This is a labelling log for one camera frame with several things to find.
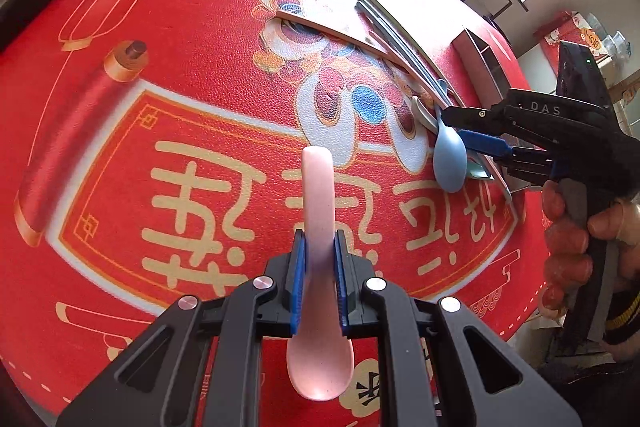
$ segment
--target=table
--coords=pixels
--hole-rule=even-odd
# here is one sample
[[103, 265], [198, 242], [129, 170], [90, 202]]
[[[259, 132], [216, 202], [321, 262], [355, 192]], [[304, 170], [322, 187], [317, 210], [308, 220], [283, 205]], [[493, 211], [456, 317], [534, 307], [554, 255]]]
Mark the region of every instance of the table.
[[[450, 46], [465, 27], [527, 87], [458, 0], [379, 1], [467, 105], [478, 99]], [[53, 0], [0, 57], [0, 355], [35, 403], [59, 413], [177, 296], [225, 295], [289, 251], [309, 143], [332, 151], [336, 225], [380, 275], [412, 296], [457, 295], [505, 339], [533, 311], [540, 196], [507, 204], [476, 180], [444, 193], [406, 74], [273, 18], [339, 21], [354, 2]], [[355, 377], [329, 403], [295, 394], [285, 347], [264, 343], [261, 425], [378, 424], [373, 341], [355, 343]]]

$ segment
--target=blue spoon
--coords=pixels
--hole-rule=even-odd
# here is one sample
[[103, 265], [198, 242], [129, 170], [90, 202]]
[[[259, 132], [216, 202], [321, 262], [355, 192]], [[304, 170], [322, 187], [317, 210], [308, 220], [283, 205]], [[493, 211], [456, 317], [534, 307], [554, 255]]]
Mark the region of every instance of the blue spoon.
[[[446, 80], [439, 80], [438, 83], [443, 92], [447, 92]], [[438, 137], [433, 148], [433, 173], [443, 190], [458, 192], [465, 184], [466, 178], [465, 144], [456, 130], [442, 121], [437, 104], [435, 110], [438, 120]]]

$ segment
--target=finger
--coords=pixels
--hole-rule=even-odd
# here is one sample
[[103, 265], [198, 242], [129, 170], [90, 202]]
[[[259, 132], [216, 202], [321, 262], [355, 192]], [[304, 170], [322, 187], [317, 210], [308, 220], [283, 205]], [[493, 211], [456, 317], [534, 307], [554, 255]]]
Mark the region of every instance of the finger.
[[640, 246], [620, 248], [618, 275], [630, 281], [640, 279]]
[[542, 187], [542, 211], [550, 221], [557, 221], [564, 214], [564, 199], [558, 193], [558, 184], [551, 180]]
[[545, 230], [545, 242], [552, 255], [578, 255], [587, 250], [589, 234], [564, 216]]
[[547, 310], [559, 310], [564, 299], [564, 291], [560, 286], [551, 285], [545, 289], [540, 299], [540, 303]]
[[587, 282], [593, 270], [593, 261], [588, 255], [552, 255], [545, 261], [545, 279], [551, 286], [564, 291], [572, 290]]
[[634, 247], [640, 244], [640, 206], [631, 201], [619, 201], [591, 216], [587, 227], [593, 237], [619, 239]]

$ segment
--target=lantern illustration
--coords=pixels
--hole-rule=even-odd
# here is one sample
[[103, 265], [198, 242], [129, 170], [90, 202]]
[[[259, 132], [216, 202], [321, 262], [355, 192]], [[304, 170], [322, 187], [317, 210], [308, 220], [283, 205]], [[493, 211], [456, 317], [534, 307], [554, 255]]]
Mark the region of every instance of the lantern illustration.
[[82, 0], [58, 35], [62, 51], [81, 50], [117, 28], [138, 0]]

